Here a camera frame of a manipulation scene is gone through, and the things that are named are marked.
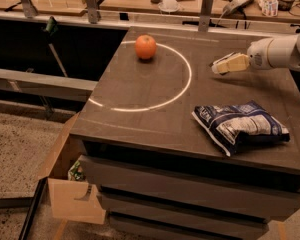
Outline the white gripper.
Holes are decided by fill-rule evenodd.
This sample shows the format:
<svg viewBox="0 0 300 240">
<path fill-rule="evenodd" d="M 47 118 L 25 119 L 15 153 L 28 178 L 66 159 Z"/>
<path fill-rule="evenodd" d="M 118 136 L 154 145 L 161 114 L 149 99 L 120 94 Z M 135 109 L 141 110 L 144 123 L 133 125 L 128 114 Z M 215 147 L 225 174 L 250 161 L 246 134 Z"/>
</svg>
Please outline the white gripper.
<svg viewBox="0 0 300 240">
<path fill-rule="evenodd" d="M 244 71 L 249 67 L 249 61 L 253 68 L 268 70 L 271 69 L 268 59 L 268 48 L 272 38 L 264 38 L 254 41 L 250 44 L 247 55 L 242 55 L 240 52 L 232 52 L 223 56 L 222 61 L 211 67 L 215 74 L 227 74 L 229 72 Z"/>
</svg>

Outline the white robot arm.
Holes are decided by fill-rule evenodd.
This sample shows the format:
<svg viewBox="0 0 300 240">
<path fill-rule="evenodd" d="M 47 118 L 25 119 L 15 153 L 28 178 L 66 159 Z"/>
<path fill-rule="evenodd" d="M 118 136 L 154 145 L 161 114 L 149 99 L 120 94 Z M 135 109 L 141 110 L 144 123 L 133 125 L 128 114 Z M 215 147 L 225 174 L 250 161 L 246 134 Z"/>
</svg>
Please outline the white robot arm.
<svg viewBox="0 0 300 240">
<path fill-rule="evenodd" d="M 284 37 L 263 38 L 252 42 L 247 53 L 233 52 L 214 61 L 212 72 L 224 75 L 244 71 L 288 68 L 300 72 L 300 33 Z"/>
</svg>

